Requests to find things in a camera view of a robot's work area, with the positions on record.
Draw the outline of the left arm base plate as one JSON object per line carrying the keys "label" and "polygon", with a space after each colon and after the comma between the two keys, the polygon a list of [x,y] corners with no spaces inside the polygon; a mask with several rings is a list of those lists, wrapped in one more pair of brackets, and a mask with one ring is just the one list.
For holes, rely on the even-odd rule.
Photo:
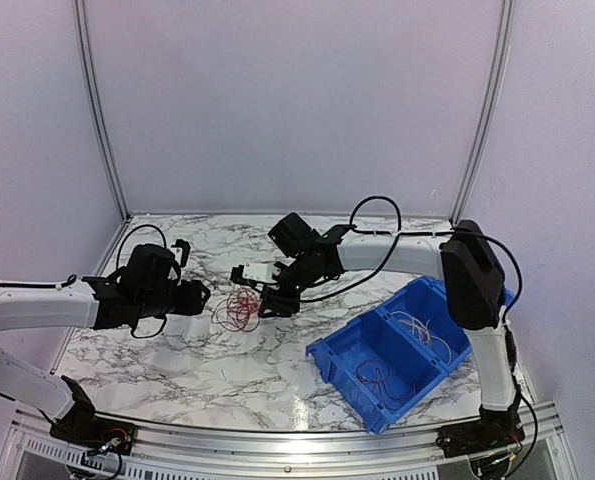
{"label": "left arm base plate", "polygon": [[129,455],[137,433],[136,425],[129,422],[100,418],[76,421],[58,421],[50,428],[53,438],[86,447],[94,453]]}

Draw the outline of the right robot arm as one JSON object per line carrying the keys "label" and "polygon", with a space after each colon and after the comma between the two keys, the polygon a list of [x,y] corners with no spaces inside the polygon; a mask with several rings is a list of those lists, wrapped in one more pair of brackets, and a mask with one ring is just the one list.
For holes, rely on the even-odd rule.
{"label": "right robot arm", "polygon": [[291,317],[306,304],[303,292],[346,272],[382,271],[427,276],[443,282],[447,310],[472,348],[481,386],[472,438],[492,448],[521,430],[521,388],[516,380],[516,346],[506,317],[514,303],[505,272],[494,253],[502,244],[479,225],[462,220],[445,231],[368,230],[349,219],[320,233],[292,212],[268,233],[290,264],[264,267],[260,317]]}

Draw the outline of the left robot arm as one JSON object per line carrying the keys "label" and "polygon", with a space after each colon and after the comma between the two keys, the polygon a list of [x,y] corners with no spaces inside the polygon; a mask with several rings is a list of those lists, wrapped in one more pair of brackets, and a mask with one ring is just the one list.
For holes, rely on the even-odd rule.
{"label": "left robot arm", "polygon": [[[154,244],[136,246],[126,265],[106,277],[70,277],[62,283],[0,281],[0,332],[74,327],[136,330],[140,320],[196,316],[210,297],[199,280],[185,280],[182,255]],[[0,395],[46,414],[83,445],[102,438],[103,423],[77,382],[49,374],[0,348]]]}

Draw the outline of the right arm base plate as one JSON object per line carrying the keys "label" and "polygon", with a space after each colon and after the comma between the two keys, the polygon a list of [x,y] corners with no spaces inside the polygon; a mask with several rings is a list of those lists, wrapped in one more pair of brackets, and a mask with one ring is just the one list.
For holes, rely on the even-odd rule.
{"label": "right arm base plate", "polygon": [[518,446],[524,439],[524,430],[518,422],[504,424],[499,420],[486,421],[479,418],[440,427],[435,444],[446,458],[453,458],[509,445]]}

